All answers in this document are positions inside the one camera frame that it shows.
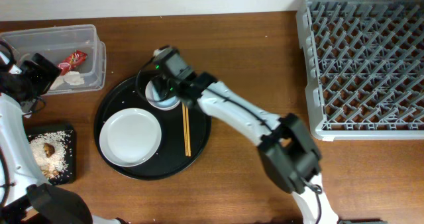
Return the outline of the wooden chopstick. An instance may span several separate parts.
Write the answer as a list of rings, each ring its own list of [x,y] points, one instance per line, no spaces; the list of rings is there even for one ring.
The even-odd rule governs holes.
[[[190,139],[190,129],[189,129],[189,111],[188,108],[185,106],[186,108],[186,123],[187,123],[187,136],[188,136],[188,146],[189,146],[189,151],[190,151],[190,156],[191,156],[191,139]]]
[[[184,128],[185,155],[190,156],[190,151],[188,146],[188,136],[187,136],[186,107],[183,103],[182,103],[182,119],[183,119],[183,128]]]

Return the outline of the white bowl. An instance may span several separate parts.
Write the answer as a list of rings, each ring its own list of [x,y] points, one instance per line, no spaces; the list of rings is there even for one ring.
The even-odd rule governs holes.
[[[180,100],[177,97],[171,97],[164,101],[160,101],[160,97],[152,81],[149,81],[145,88],[145,98],[148,100],[151,106],[162,110],[169,111],[176,108],[180,104]]]

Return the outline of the white tissue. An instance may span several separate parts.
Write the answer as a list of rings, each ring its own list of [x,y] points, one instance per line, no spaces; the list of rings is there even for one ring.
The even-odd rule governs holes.
[[[50,86],[50,90],[57,89],[60,85],[67,83],[69,85],[82,85],[85,83],[84,78],[77,71],[70,71],[63,76],[56,78],[54,83]]]

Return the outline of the red snack wrapper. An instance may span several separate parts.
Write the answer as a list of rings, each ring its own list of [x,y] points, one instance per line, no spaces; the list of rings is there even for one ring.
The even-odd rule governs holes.
[[[70,54],[65,60],[58,64],[58,67],[61,69],[61,76],[66,75],[70,70],[78,67],[87,59],[88,54],[80,50],[76,50]]]

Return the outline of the white plate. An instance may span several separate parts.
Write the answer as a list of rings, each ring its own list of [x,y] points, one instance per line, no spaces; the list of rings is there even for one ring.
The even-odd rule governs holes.
[[[101,154],[110,163],[133,167],[156,154],[162,128],[155,116],[139,108],[123,109],[106,120],[99,135]]]

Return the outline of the brown food scrap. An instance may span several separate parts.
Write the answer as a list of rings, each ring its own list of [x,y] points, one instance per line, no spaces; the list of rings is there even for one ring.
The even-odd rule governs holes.
[[[49,143],[44,143],[43,149],[47,158],[50,158],[56,152],[54,146]]]

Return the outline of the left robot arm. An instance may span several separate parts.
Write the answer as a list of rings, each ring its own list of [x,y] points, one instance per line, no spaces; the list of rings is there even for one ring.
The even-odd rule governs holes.
[[[10,71],[15,59],[1,67],[1,167],[4,183],[2,223],[122,223],[120,218],[93,215],[74,192],[53,186],[36,163],[23,126],[22,103],[45,94],[61,70],[36,53]]]

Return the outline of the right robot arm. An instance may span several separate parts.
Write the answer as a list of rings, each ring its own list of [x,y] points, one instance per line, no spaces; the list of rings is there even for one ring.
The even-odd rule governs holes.
[[[161,99],[177,97],[244,135],[256,147],[267,177],[292,195],[304,223],[338,223],[323,188],[322,154],[298,116],[269,113],[208,73],[184,79],[160,74],[153,90]]]

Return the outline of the black waste bin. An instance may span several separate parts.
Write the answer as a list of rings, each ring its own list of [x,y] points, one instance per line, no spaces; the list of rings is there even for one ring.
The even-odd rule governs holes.
[[[76,143],[77,136],[74,128],[68,123],[58,123],[54,125],[45,125],[40,127],[33,127],[26,130],[27,139],[30,142],[31,137],[44,134],[44,133],[53,133],[57,131],[65,131],[70,138],[67,138],[66,144],[68,146],[66,155],[66,161],[70,167],[65,171],[65,173],[60,178],[54,178],[48,180],[53,186],[71,184],[76,179]]]

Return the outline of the grey dishwasher rack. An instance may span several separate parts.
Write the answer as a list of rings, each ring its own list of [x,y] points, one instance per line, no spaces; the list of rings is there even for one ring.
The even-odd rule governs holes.
[[[423,138],[423,0],[302,0],[296,21],[316,139]]]

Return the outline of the clear plastic bin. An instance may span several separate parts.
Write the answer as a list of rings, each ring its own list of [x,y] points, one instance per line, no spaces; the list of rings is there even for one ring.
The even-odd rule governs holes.
[[[74,25],[64,27],[38,28],[2,32],[1,40],[13,50],[18,63],[39,53],[58,65],[76,50],[88,54],[84,63],[72,71],[84,78],[82,85],[64,83],[57,89],[49,90],[48,95],[99,91],[105,85],[106,47],[101,42],[94,25]]]

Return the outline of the round black tray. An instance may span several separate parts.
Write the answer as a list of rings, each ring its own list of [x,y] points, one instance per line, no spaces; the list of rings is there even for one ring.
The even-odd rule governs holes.
[[[159,180],[181,172],[193,163],[206,147],[211,132],[211,118],[195,109],[189,110],[189,133],[191,155],[186,156],[182,106],[161,111],[144,101],[135,91],[136,78],[133,76],[114,87],[100,103],[95,116],[94,136],[98,150],[101,149],[101,129],[108,118],[124,109],[138,108],[151,113],[162,132],[158,150],[151,158],[132,167],[113,164],[104,154],[102,159],[116,172],[138,180]]]

